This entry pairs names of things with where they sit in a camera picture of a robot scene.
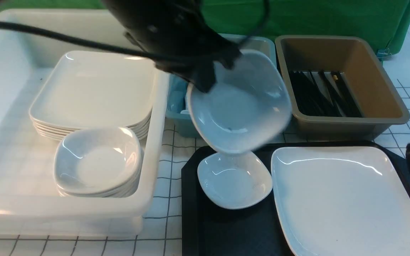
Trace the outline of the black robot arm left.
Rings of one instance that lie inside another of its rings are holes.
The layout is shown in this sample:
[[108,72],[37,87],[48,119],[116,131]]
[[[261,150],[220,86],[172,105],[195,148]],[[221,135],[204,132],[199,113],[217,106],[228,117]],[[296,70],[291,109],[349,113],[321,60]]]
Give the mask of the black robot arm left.
[[207,93],[216,83],[215,63],[231,69],[241,56],[236,43],[207,25],[200,0],[103,0],[126,29],[126,37],[143,51],[171,57],[212,57],[195,63],[156,60],[161,71],[174,74]]

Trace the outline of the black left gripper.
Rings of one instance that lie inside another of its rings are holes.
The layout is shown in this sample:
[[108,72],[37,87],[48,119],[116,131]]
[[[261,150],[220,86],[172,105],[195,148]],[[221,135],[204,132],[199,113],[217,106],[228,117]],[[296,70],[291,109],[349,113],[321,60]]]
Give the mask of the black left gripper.
[[214,63],[234,68],[243,41],[232,42],[201,21],[124,21],[128,40],[161,71],[175,74],[207,93],[216,83]]

